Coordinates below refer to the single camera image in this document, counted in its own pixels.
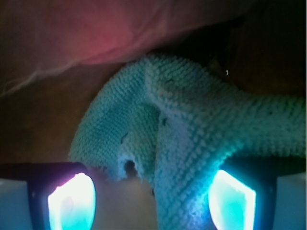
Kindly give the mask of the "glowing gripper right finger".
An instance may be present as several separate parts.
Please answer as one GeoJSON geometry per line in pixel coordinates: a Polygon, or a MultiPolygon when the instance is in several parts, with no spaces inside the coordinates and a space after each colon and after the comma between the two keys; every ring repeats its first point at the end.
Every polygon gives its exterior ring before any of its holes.
{"type": "Polygon", "coordinates": [[[232,157],[216,173],[209,210],[218,230],[305,230],[307,164],[302,157],[232,157]]]}

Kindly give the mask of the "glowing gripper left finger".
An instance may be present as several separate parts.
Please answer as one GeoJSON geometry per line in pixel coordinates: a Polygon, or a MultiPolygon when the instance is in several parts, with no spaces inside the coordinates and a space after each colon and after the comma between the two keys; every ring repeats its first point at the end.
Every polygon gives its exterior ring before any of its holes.
{"type": "Polygon", "coordinates": [[[96,190],[79,162],[0,166],[2,230],[90,230],[96,190]]]}

